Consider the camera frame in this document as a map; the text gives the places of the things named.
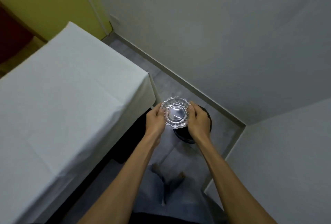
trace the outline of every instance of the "white pipe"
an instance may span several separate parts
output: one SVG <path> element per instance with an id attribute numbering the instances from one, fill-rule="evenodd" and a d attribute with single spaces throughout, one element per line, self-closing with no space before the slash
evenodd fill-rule
<path id="1" fill-rule="evenodd" d="M 98 15 L 98 13 L 97 13 L 97 10 L 96 10 L 96 8 L 94 7 L 94 4 L 93 4 L 92 0 L 88 0 L 88 2 L 90 3 L 90 5 L 91 5 L 91 7 L 92 7 L 92 9 L 93 9 L 93 11 L 94 11 L 94 13 L 95 13 L 95 15 L 97 16 L 97 19 L 98 19 L 98 21 L 99 21 L 99 23 L 100 23 L 100 25 L 101 25 L 103 31 L 105 32 L 106 36 L 108 36 L 109 33 L 107 32 L 105 26 L 103 25 L 103 23 L 102 23 L 102 21 L 101 21 L 101 18 L 99 17 L 99 15 Z"/>

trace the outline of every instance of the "white wall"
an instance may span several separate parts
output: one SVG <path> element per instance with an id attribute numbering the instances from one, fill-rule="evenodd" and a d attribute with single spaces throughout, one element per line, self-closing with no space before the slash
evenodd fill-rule
<path id="1" fill-rule="evenodd" d="M 102 0 L 116 33 L 246 124 L 331 96 L 330 0 Z"/>
<path id="2" fill-rule="evenodd" d="M 246 127 L 227 162 L 278 223 L 330 223 L 331 99 Z"/>

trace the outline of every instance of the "wall outlet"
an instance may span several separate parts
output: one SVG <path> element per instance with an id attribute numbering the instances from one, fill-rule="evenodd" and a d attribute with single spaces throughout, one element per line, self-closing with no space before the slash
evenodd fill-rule
<path id="1" fill-rule="evenodd" d="M 110 22 L 111 24 L 117 24 L 117 25 L 121 25 L 119 19 L 117 17 L 114 17 L 112 14 L 109 14 L 110 16 Z"/>

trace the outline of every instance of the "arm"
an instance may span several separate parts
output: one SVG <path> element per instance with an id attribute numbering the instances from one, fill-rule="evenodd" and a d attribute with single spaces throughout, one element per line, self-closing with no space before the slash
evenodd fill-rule
<path id="1" fill-rule="evenodd" d="M 164 131 L 161 103 L 146 115 L 146 133 L 114 181 L 78 224 L 125 224 L 129 222 L 141 180 Z"/>
<path id="2" fill-rule="evenodd" d="M 205 157 L 230 223 L 276 224 L 215 150 L 209 138 L 210 120 L 207 113 L 195 103 L 191 104 L 188 130 Z"/>

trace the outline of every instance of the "forearm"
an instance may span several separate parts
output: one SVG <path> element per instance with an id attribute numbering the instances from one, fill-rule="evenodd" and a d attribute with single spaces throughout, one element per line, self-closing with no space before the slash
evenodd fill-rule
<path id="1" fill-rule="evenodd" d="M 197 141 L 231 224 L 276 223 L 248 192 L 209 139 Z"/>
<path id="2" fill-rule="evenodd" d="M 154 148 L 155 137 L 145 135 L 115 180 L 78 224 L 127 223 Z"/>

